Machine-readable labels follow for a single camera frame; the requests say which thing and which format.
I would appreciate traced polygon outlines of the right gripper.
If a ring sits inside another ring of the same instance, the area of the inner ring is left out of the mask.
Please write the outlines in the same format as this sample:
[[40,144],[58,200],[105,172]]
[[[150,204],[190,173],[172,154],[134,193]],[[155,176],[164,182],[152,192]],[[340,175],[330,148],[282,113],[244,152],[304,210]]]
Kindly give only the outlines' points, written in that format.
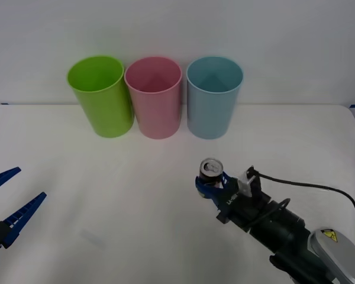
[[213,179],[197,176],[195,186],[200,196],[210,199],[219,209],[217,218],[221,222],[232,221],[250,234],[272,233],[270,217],[261,217],[272,210],[273,202],[271,197],[262,191],[259,177],[251,183],[251,197],[239,192],[236,179],[225,172]]

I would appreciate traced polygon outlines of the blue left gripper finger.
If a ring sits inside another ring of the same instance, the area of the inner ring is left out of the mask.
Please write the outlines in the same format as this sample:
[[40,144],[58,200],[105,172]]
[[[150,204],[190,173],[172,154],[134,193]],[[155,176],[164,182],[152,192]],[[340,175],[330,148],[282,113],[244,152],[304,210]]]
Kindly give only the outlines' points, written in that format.
[[0,221],[0,248],[7,249],[20,235],[21,230],[46,198],[42,192],[12,215]]
[[0,173],[0,187],[9,181],[11,178],[13,178],[16,174],[18,174],[21,171],[19,167],[15,167],[12,169],[9,169],[7,171],[4,171]]

